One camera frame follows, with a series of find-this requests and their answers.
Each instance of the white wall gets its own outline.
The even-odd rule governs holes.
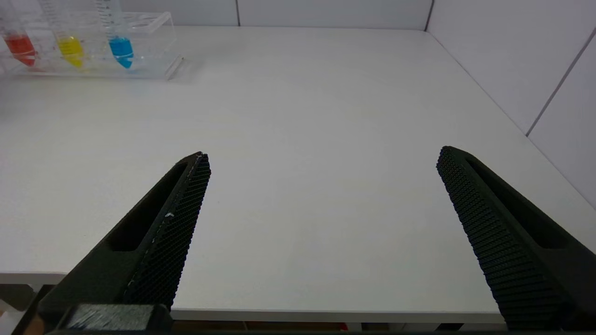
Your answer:
[[[238,0],[242,26],[424,30],[432,0]]]
[[[596,39],[578,59],[529,138],[596,208]]]
[[[429,32],[526,133],[596,26],[596,0],[435,0]]]
[[[122,0],[122,10],[172,13],[174,24],[237,26],[235,0]]]

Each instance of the test tube rack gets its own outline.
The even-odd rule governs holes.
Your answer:
[[[0,73],[17,76],[121,77],[168,79],[180,65],[180,53],[172,50],[176,33],[172,16],[163,13],[123,13],[134,46],[129,69],[115,59],[105,37],[105,28],[96,11],[68,11],[69,25],[75,27],[85,51],[83,66],[72,66],[61,54],[44,16],[36,11],[20,13],[19,18],[30,36],[36,54],[26,56],[27,66],[0,48]]]

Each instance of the white table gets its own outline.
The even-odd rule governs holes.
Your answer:
[[[476,155],[596,250],[596,212],[424,32],[180,27],[170,82],[0,92],[0,283],[56,283],[181,157],[213,175],[179,319],[502,322],[435,164]]]

